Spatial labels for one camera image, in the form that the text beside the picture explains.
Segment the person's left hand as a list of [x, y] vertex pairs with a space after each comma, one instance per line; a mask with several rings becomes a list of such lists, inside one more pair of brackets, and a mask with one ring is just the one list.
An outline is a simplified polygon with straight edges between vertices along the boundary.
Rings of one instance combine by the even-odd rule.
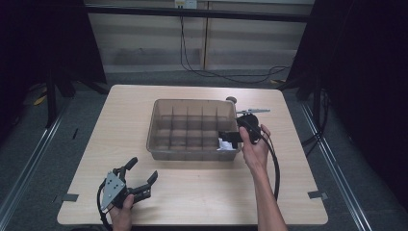
[[132, 207], [134, 196], [129, 194], [123, 202], [122, 208], [113, 207], [109, 212], [113, 231], [131, 231]]

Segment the black horizontal bar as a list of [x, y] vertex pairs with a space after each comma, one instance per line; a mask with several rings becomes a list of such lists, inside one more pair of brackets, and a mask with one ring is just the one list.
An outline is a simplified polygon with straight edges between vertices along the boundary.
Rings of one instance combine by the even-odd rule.
[[129, 15], [179, 16], [179, 17], [200, 17], [200, 18], [280, 21], [299, 23], [307, 23], [312, 19], [312, 17], [309, 15], [301, 14], [247, 13], [247, 12], [171, 9], [171, 8], [119, 7], [97, 4], [86, 4], [85, 8], [89, 13], [111, 13]]

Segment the translucent divided storage box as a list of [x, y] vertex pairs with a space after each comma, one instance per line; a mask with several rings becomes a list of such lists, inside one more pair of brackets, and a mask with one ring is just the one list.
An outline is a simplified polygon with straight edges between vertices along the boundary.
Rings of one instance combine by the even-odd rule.
[[218, 132], [238, 132], [236, 116], [227, 100], [158, 99], [146, 149], [161, 161], [233, 161], [241, 146], [217, 151]]

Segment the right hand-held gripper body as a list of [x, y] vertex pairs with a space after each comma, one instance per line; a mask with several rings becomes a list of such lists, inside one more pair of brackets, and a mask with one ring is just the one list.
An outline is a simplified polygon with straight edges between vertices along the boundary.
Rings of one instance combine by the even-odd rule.
[[249, 135], [249, 139], [252, 143], [258, 141], [269, 141], [269, 138], [265, 138], [262, 135], [262, 129], [259, 126], [258, 118], [252, 113], [244, 113], [236, 118], [239, 127], [244, 127]]

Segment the metal floor rail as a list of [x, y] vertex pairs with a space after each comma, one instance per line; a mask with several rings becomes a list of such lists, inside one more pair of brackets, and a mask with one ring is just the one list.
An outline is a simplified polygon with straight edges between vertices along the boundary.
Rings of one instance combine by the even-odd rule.
[[68, 103], [64, 103], [61, 106], [61, 110], [57, 113], [56, 117], [45, 128], [44, 132], [41, 135], [41, 138], [36, 145], [36, 148], [33, 150], [30, 156], [30, 159], [22, 169], [22, 172], [16, 179], [16, 182], [14, 183], [12, 189], [4, 199], [3, 204], [0, 206], [0, 230], [5, 229], [11, 217], [13, 216], [18, 203], [20, 202], [30, 180], [33, 177], [34, 172], [38, 167], [38, 163], [42, 159], [45, 151], [49, 146], [49, 143], [53, 140], [56, 132], [58, 131], [62, 121], [62, 117], [64, 116], [68, 106]]
[[302, 103], [301, 108], [303, 114], [305, 115], [308, 125], [311, 131], [318, 136], [317, 144], [319, 145], [319, 150], [325, 159], [325, 162], [328, 165], [328, 168], [337, 184], [337, 187], [342, 195], [344, 203], [350, 212], [352, 219], [354, 220], [355, 225], [359, 231], [373, 231], [369, 220], [361, 207], [360, 202], [358, 201], [355, 193], [350, 188], [348, 181], [346, 180], [344, 173], [337, 161], [330, 145], [328, 144], [326, 138], [323, 134], [318, 132], [318, 127], [313, 120], [313, 114], [310, 107]]

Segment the black metal stand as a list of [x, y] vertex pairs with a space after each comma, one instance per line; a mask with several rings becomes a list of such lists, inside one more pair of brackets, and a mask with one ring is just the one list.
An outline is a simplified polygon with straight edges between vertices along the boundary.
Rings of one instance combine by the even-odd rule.
[[297, 89], [295, 95], [299, 101], [307, 101], [309, 97], [312, 97], [312, 119], [320, 128], [321, 78], [318, 75], [302, 74], [297, 77], [290, 75], [286, 82], [277, 89], [281, 91]]
[[96, 83], [67, 67], [61, 67], [61, 73], [58, 73], [57, 70], [50, 69], [46, 77], [48, 109], [47, 128], [57, 120], [58, 116], [56, 90], [59, 90], [62, 97], [73, 97], [76, 93], [76, 89], [73, 86], [74, 81], [80, 82], [100, 94], [109, 93], [106, 88], [100, 87]]

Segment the black curtain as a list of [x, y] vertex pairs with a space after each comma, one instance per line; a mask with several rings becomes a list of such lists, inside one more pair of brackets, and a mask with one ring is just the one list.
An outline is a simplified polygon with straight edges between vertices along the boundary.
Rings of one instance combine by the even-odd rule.
[[301, 99], [327, 91], [408, 211], [408, 0], [315, 0], [288, 82]]
[[46, 86], [49, 70], [61, 67], [107, 83], [85, 0], [0, 0], [0, 142], [22, 115], [29, 87]]

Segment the white power outlet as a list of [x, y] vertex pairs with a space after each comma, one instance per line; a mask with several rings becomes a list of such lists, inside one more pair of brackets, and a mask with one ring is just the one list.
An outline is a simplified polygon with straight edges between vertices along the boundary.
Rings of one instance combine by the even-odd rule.
[[197, 0], [174, 0], [176, 9], [197, 9]]

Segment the person's right hand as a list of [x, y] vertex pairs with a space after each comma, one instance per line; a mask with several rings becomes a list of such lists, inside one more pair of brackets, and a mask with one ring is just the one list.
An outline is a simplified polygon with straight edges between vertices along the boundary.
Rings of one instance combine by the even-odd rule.
[[268, 144], [265, 141], [258, 141], [256, 144], [253, 144], [244, 127], [240, 128], [240, 135], [243, 141], [243, 157], [249, 169], [251, 171], [267, 170], [269, 153]]

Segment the white sock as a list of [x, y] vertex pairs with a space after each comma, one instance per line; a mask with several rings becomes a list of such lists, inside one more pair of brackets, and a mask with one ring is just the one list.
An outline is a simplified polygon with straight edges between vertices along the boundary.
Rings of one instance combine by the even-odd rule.
[[229, 141], [224, 141], [222, 138], [218, 139], [217, 151], [232, 151], [232, 150], [234, 150], [233, 143]]

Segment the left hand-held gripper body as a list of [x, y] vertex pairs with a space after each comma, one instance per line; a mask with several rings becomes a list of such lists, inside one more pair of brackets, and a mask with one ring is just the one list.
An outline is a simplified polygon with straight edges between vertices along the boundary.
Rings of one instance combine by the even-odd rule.
[[134, 196], [134, 203], [151, 196], [152, 177], [149, 177], [142, 186], [129, 188], [125, 180], [126, 171], [126, 167], [121, 167], [108, 172], [105, 181], [102, 183], [103, 196], [100, 201], [102, 211], [107, 210], [109, 205], [122, 208], [123, 202], [129, 194]]

